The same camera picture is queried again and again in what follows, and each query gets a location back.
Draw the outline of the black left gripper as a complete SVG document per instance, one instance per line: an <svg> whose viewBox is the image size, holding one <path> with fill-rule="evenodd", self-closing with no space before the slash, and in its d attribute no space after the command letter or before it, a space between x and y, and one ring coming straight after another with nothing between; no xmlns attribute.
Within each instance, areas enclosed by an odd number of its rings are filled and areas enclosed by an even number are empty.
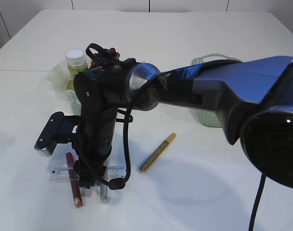
<svg viewBox="0 0 293 231"><path fill-rule="evenodd" d="M97 112L81 108L80 146L75 149L79 159L74 165L81 188L91 188L105 174L104 163L111 154L117 112L115 107L105 107Z"/></svg>

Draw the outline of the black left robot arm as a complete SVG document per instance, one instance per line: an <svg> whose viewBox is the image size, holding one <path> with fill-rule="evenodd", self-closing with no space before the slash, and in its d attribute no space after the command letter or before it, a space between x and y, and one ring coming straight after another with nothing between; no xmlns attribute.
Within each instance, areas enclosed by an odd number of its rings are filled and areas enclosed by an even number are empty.
<svg viewBox="0 0 293 231"><path fill-rule="evenodd" d="M229 144L241 143L266 177L293 189L293 58L249 62L217 60L161 72L133 59L77 74L81 128L94 142L103 111L123 107L149 111L159 103L217 115Z"/></svg>

